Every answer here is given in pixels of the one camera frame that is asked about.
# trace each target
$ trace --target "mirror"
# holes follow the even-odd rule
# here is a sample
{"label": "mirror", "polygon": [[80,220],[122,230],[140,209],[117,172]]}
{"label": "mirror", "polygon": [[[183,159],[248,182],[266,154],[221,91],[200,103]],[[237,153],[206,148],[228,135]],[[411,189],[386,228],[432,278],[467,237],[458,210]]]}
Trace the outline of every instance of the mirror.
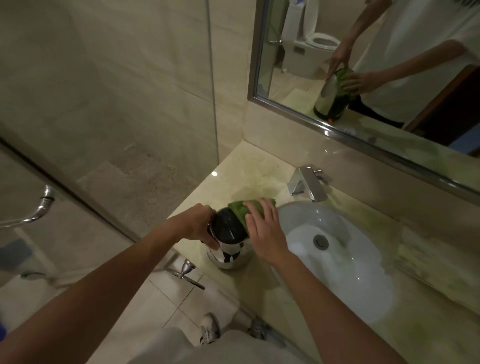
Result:
{"label": "mirror", "polygon": [[480,191],[480,0],[265,1],[254,97]]}

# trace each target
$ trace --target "black pants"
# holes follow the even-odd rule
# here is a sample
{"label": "black pants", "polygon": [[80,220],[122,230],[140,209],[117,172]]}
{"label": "black pants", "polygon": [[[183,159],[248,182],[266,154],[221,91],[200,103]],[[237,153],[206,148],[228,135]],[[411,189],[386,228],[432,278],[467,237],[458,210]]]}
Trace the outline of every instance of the black pants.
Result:
{"label": "black pants", "polygon": [[392,121],[392,120],[389,120],[387,118],[384,118],[381,115],[378,115],[371,108],[369,108],[368,106],[365,106],[365,104],[361,101],[360,95],[358,95],[355,100],[350,102],[348,108],[350,110],[358,112],[359,114],[368,116],[369,118],[384,122],[385,124],[391,125],[391,126],[396,127],[398,129],[402,129],[402,126],[403,126],[402,122]]}

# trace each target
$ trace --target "stainless steel kettle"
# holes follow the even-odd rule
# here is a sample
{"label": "stainless steel kettle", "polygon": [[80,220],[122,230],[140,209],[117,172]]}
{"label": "stainless steel kettle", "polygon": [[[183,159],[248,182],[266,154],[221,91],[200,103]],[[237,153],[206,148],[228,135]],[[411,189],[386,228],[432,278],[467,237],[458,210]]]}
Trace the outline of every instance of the stainless steel kettle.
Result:
{"label": "stainless steel kettle", "polygon": [[218,210],[208,225],[208,233],[220,244],[217,251],[206,251],[218,268],[238,269],[252,258],[254,252],[247,230],[228,207]]}
{"label": "stainless steel kettle", "polygon": [[315,115],[327,122],[340,119],[352,97],[350,93],[340,91],[340,86],[338,85],[339,72],[342,74],[345,72],[345,69],[337,70],[332,77],[325,82],[313,107]]}

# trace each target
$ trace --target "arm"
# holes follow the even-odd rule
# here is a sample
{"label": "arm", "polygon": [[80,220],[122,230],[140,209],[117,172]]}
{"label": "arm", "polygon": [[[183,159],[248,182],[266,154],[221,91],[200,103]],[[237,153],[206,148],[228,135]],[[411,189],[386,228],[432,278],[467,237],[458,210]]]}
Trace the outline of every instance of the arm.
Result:
{"label": "arm", "polygon": [[0,363],[86,363],[175,243],[199,239],[218,249],[206,230],[213,214],[198,204],[75,283],[0,343]]}
{"label": "arm", "polygon": [[330,60],[330,66],[328,68],[327,79],[334,74],[340,64],[343,63],[345,68],[348,68],[348,62],[350,61],[353,45],[357,41],[358,37],[360,37],[360,35],[367,30],[370,25],[375,23],[390,6],[392,6],[391,0],[373,0],[367,5],[353,25],[352,29],[333,53],[333,56]]}
{"label": "arm", "polygon": [[446,40],[432,49],[392,68],[379,72],[349,73],[343,77],[343,87],[353,95],[372,92],[388,82],[430,70],[464,55],[467,48],[457,40]]}
{"label": "arm", "polygon": [[325,364],[406,364],[288,250],[277,209],[268,200],[262,199],[260,203],[265,219],[253,205],[245,203],[252,213],[246,216],[246,221],[253,248],[286,283],[308,324],[322,361]]}

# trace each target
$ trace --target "mirror frame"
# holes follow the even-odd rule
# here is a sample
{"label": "mirror frame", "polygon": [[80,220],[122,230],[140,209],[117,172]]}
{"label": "mirror frame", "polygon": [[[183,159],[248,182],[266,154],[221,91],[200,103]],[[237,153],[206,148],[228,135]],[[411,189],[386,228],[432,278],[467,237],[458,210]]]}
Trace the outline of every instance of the mirror frame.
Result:
{"label": "mirror frame", "polygon": [[257,0],[255,11],[255,23],[253,29],[252,57],[250,63],[250,75],[248,84],[247,98],[270,111],[273,111],[287,119],[306,126],[317,133],[328,136],[339,143],[352,148],[360,153],[366,154],[376,160],[379,160],[390,167],[408,173],[422,181],[427,182],[439,189],[449,192],[465,201],[480,206],[480,191],[474,190],[468,186],[459,184],[448,177],[445,177],[433,170],[430,170],[418,163],[397,154],[380,149],[363,140],[357,139],[349,134],[335,129],[330,124],[311,119],[299,112],[287,108],[281,104],[271,101],[257,94],[258,73],[260,68],[260,60],[262,55],[262,45],[264,43],[265,28],[267,26],[268,4],[270,0]]}

